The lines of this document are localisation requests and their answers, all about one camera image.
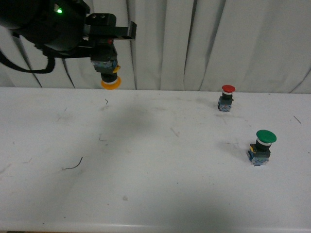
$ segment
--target table surface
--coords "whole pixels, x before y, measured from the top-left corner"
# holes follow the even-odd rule
[[[0,230],[311,232],[311,95],[220,95],[0,88]]]

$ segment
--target black wire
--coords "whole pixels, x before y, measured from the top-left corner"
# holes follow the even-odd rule
[[[77,166],[70,167],[70,168],[65,168],[65,169],[74,169],[74,168],[78,167],[78,166],[80,165],[80,163],[81,163],[82,159],[83,159],[83,157],[81,157],[80,162],[78,163],[78,165],[77,165]]]
[[[17,33],[12,33],[11,34],[11,37],[12,37],[12,40],[14,41],[15,45],[17,46],[21,56],[23,57],[24,61],[26,62],[29,70],[32,70],[32,67],[31,67],[31,64],[29,62],[29,59],[28,59],[28,56],[27,56],[27,53],[26,53],[26,50],[24,48],[24,45],[23,45],[23,42],[21,41],[20,37],[19,37],[19,34]],[[37,78],[37,76],[32,73],[32,75],[34,76],[34,78],[36,79],[37,83],[40,85],[40,87],[42,88],[42,85],[39,81],[39,79]]]
[[[13,62],[11,62],[9,59],[7,59],[6,56],[2,53],[1,49],[0,49],[0,62],[2,64],[4,64],[5,66],[11,68],[11,69],[21,71],[21,72],[25,72],[25,73],[33,73],[33,74],[48,74],[48,73],[51,73],[55,67],[55,58],[54,57],[48,57],[48,64],[47,64],[47,67],[45,69],[37,69],[37,70],[24,69],[24,68],[21,68],[21,67],[15,65]]]

